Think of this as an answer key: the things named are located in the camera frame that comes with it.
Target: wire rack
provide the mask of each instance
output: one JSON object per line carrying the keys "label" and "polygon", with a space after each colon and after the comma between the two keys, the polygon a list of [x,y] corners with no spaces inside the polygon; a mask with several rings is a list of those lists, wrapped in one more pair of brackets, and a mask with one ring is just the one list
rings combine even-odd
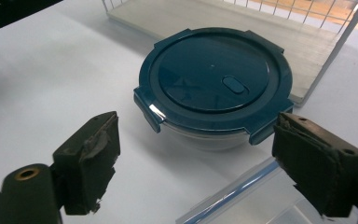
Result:
{"label": "wire rack", "polygon": [[[106,10],[128,0],[103,0]],[[358,10],[358,0],[222,0],[268,14],[340,33]]]}

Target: round food container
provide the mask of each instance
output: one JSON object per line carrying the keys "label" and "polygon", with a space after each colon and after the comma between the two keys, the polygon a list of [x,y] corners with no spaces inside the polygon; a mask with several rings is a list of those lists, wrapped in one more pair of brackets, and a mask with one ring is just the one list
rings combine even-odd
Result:
{"label": "round food container", "polygon": [[293,107],[292,73],[282,54],[251,31],[184,30],[145,58],[134,101],[155,132],[165,124],[185,144],[255,145],[273,133],[279,112]]}

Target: dark teal lid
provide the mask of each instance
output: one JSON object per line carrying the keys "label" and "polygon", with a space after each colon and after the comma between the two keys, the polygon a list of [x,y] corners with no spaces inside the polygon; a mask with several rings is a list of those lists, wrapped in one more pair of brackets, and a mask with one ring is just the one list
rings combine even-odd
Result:
{"label": "dark teal lid", "polygon": [[247,132],[258,144],[273,133],[278,113],[293,106],[282,54],[251,31],[184,30],[146,57],[134,100],[156,132],[167,122],[188,133]]}

